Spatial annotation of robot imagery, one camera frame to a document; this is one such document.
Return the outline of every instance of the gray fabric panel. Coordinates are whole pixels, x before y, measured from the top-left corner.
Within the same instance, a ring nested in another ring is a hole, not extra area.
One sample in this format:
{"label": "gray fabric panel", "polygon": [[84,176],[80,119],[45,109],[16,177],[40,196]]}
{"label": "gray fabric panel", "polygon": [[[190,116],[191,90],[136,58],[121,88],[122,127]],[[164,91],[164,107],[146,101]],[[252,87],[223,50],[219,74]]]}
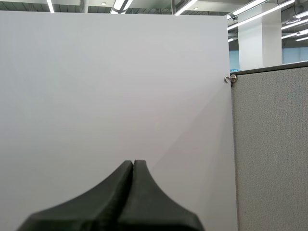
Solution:
{"label": "gray fabric panel", "polygon": [[308,68],[232,87],[240,231],[308,230]]}

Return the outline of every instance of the ceiling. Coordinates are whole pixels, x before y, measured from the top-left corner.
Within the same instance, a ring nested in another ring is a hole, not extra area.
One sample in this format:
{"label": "ceiling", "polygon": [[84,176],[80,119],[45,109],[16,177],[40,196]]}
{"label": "ceiling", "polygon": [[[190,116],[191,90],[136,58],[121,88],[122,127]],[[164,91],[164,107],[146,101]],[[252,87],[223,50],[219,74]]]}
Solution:
{"label": "ceiling", "polygon": [[[55,12],[62,13],[80,13],[82,12],[82,1],[89,3],[88,13],[109,13],[115,0],[51,0]],[[187,15],[227,15],[230,12],[239,9],[251,0],[198,0],[192,7],[184,11],[182,14]],[[271,3],[281,3],[285,0],[269,0]],[[184,0],[175,0],[175,4],[179,7]],[[35,11],[49,12],[47,0],[0,0],[0,11]],[[308,10],[307,0],[296,0],[296,4],[282,9],[282,23],[293,19],[295,12],[300,10]],[[155,14],[171,14],[171,0],[133,0],[127,13],[155,13]],[[294,33],[308,28],[307,25],[292,27],[283,31],[283,35]],[[237,31],[229,31],[229,36],[235,37]]]}
{"label": "ceiling", "polygon": [[[55,12],[80,12],[80,0],[51,0]],[[226,15],[249,0],[199,0],[184,14],[190,15]],[[34,11],[49,12],[46,0],[2,0],[0,10],[31,11],[29,3],[34,6]],[[109,13],[114,0],[89,0],[88,13]],[[171,0],[134,0],[127,13],[171,13]]]}

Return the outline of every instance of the white column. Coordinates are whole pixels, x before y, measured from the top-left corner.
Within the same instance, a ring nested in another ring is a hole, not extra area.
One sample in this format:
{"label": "white column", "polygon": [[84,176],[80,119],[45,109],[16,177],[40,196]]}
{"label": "white column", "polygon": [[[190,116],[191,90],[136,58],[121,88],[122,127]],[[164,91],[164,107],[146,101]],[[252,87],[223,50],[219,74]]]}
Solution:
{"label": "white column", "polygon": [[[240,16],[239,22],[277,5],[265,3]],[[282,64],[281,10],[238,27],[240,69],[249,70]]]}

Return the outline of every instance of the black object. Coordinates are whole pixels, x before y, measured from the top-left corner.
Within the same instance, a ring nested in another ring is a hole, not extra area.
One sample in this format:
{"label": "black object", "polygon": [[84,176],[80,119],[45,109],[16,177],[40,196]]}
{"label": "black object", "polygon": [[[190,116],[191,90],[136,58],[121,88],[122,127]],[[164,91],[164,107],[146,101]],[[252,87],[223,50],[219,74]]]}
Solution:
{"label": "black object", "polygon": [[203,231],[196,214],[172,201],[155,183],[146,162],[134,163],[133,182],[118,220],[120,231]]}
{"label": "black object", "polygon": [[133,164],[124,161],[103,182],[66,203],[32,214],[18,231],[114,231],[131,186]]}

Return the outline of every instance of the fluorescent light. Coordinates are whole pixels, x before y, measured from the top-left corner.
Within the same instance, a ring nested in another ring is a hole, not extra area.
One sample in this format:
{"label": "fluorescent light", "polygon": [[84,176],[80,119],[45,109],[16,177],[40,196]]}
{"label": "fluorescent light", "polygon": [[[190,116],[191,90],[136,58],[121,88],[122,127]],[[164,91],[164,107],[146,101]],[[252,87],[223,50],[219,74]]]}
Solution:
{"label": "fluorescent light", "polygon": [[128,0],[128,2],[126,3],[126,5],[124,7],[124,10],[127,10],[132,2],[133,2],[133,0]]}
{"label": "fluorescent light", "polygon": [[294,17],[295,17],[295,18],[302,18],[302,17],[305,17],[305,16],[307,16],[307,15],[308,15],[308,11],[303,12],[303,13],[299,13],[298,15],[295,15]]}
{"label": "fluorescent light", "polygon": [[302,30],[302,31],[300,31],[300,32],[297,34],[297,36],[306,35],[306,34],[308,34],[308,29],[307,29],[307,30]]}
{"label": "fluorescent light", "polygon": [[293,34],[290,34],[290,35],[282,36],[281,39],[289,38],[289,37],[292,37],[292,36],[295,36],[295,35],[297,35],[297,33],[293,33]]}
{"label": "fluorescent light", "polygon": [[306,40],[306,39],[308,39],[308,37],[300,38],[300,39],[297,39],[296,41],[299,42],[299,41],[303,41],[303,40]]}
{"label": "fluorescent light", "polygon": [[270,9],[269,11],[265,11],[265,12],[263,12],[263,13],[260,13],[260,14],[256,15],[256,16],[253,16],[253,17],[251,17],[251,18],[248,18],[248,19],[246,19],[246,20],[244,20],[244,21],[242,21],[242,22],[233,24],[233,25],[231,25],[230,27],[228,27],[228,30],[231,30],[231,29],[236,28],[236,27],[238,27],[238,26],[241,26],[241,25],[244,25],[244,24],[246,24],[246,23],[249,23],[249,22],[251,22],[251,21],[253,21],[253,20],[257,19],[257,18],[260,18],[260,17],[262,17],[262,16],[264,16],[264,15],[267,15],[267,14],[269,14],[269,13],[272,13],[272,12],[274,12],[274,11],[276,11],[276,10],[278,10],[278,9],[281,9],[282,7],[285,7],[285,6],[287,6],[287,5],[290,5],[290,4],[294,3],[294,2],[295,2],[295,0],[287,1],[287,2],[285,2],[285,3],[283,3],[283,4],[280,4],[280,5],[276,6],[276,7],[273,8],[273,9]]}
{"label": "fluorescent light", "polygon": [[113,8],[120,10],[125,0],[115,0]]}
{"label": "fluorescent light", "polygon": [[297,26],[299,24],[306,23],[306,22],[308,22],[308,19],[300,21],[298,23],[293,23],[293,24],[290,24],[290,25],[287,25],[287,26],[283,26],[283,27],[281,27],[281,30],[284,30],[284,29],[287,29],[287,28],[290,28],[290,27],[293,27],[293,26]]}
{"label": "fluorescent light", "polygon": [[115,3],[113,5],[113,7],[111,8],[110,13],[112,13],[112,14],[116,14],[116,13],[125,14],[132,2],[133,2],[133,0],[128,0],[128,1],[126,1],[126,0],[115,0]]}
{"label": "fluorescent light", "polygon": [[195,4],[195,2],[197,2],[198,0],[190,0],[185,6],[183,6],[181,9],[179,9],[179,11],[177,11],[174,15],[175,16],[179,16],[181,13],[183,13],[185,10],[187,10],[188,8],[190,8],[192,5]]}
{"label": "fluorescent light", "polygon": [[255,0],[255,1],[253,1],[253,2],[251,2],[249,4],[247,4],[247,5],[243,6],[242,8],[234,11],[233,14],[234,15],[241,14],[241,13],[243,13],[245,11],[248,11],[251,8],[254,8],[255,6],[260,5],[261,3],[265,2],[265,1],[267,1],[267,0]]}
{"label": "fluorescent light", "polygon": [[48,6],[49,6],[50,13],[54,13],[51,0],[47,0],[47,3],[48,3]]}
{"label": "fluorescent light", "polygon": [[297,23],[297,22],[299,22],[300,20],[301,20],[301,19],[292,20],[292,21],[287,22],[287,24]]}

